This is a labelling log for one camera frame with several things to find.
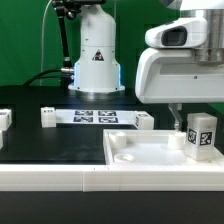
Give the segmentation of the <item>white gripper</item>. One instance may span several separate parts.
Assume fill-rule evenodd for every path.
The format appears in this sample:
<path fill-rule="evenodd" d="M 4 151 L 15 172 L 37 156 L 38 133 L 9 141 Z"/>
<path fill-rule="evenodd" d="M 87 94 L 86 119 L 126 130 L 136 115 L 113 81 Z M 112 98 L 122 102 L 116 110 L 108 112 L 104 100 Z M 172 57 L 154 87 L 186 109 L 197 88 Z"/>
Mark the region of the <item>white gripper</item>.
<path fill-rule="evenodd" d="M 179 103 L 224 102 L 224 64 L 197 63 L 192 50 L 148 48 L 138 62 L 135 94 L 144 104 L 170 103 L 180 131 Z"/>

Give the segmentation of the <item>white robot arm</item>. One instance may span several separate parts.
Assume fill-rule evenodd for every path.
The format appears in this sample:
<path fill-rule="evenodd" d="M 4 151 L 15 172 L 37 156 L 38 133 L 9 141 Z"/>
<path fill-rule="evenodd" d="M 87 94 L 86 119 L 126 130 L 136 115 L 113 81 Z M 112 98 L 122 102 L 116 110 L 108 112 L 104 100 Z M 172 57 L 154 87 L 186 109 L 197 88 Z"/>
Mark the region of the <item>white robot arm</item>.
<path fill-rule="evenodd" d="M 135 82 L 144 104 L 224 102 L 224 0 L 160 0 L 180 11 L 172 22 L 149 29 Z M 84 6 L 81 52 L 69 89 L 88 99 L 125 89 L 115 59 L 115 21 L 99 5 Z"/>

